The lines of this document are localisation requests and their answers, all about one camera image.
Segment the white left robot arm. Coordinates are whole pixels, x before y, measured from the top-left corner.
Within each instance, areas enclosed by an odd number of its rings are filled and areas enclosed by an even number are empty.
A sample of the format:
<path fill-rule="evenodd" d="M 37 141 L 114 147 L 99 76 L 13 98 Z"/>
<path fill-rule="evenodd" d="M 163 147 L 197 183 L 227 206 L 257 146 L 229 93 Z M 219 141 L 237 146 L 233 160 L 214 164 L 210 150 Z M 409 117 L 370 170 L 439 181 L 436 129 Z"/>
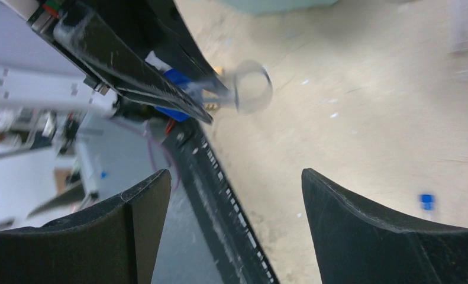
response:
<path fill-rule="evenodd" d="M 174 1 L 0 1 L 0 109 L 211 123 L 169 69 L 222 86 Z"/>

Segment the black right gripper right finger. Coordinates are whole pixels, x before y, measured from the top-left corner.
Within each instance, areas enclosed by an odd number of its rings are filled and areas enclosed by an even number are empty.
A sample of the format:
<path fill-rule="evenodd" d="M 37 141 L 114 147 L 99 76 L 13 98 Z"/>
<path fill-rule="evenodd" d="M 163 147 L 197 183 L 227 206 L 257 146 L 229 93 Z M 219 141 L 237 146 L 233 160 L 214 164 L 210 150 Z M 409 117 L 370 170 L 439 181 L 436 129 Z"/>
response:
<path fill-rule="evenodd" d="M 323 283 L 468 283 L 468 228 L 388 208 L 311 168 L 301 186 Z"/>

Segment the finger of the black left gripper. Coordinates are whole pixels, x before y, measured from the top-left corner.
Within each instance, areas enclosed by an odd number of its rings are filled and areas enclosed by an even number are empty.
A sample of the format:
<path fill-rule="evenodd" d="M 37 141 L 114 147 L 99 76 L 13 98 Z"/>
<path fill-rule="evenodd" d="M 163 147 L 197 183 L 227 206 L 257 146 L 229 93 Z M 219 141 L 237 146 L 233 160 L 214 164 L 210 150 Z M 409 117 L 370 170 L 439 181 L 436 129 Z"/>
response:
<path fill-rule="evenodd" d="M 28 24 L 119 96 L 212 123 L 200 103 L 146 62 L 154 52 L 192 80 L 214 77 L 174 1 L 29 1 Z"/>

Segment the blue base small flask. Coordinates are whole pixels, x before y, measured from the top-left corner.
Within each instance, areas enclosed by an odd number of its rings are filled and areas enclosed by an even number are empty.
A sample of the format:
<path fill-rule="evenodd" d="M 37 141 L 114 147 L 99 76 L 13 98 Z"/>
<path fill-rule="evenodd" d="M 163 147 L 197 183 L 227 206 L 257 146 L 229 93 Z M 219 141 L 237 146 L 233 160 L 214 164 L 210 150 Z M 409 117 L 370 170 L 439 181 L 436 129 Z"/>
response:
<path fill-rule="evenodd" d="M 248 115 L 265 109 L 273 98 L 269 74 L 254 60 L 245 60 L 233 69 L 221 67 L 216 75 L 198 80 L 173 68 L 163 74 L 207 111 L 232 108 Z"/>

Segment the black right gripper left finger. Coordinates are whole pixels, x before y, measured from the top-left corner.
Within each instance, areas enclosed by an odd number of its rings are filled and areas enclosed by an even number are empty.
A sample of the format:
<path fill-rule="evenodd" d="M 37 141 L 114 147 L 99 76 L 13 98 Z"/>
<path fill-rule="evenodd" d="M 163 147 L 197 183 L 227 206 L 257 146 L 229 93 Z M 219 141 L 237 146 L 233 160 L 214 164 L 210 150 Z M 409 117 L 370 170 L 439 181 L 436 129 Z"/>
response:
<path fill-rule="evenodd" d="M 0 283 L 150 283 L 170 190 L 162 169 L 42 227 L 0 231 Z"/>

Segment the blue cap test tube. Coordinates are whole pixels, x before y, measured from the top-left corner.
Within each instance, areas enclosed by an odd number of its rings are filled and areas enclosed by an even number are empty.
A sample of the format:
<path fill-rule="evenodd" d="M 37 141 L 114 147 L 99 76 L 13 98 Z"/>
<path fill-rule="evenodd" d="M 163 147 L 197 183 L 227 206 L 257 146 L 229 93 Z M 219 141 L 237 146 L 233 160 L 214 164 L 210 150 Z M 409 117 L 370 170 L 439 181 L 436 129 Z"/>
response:
<path fill-rule="evenodd" d="M 435 196 L 430 193 L 423 193 L 419 195 L 421 209 L 427 212 L 435 210 Z"/>

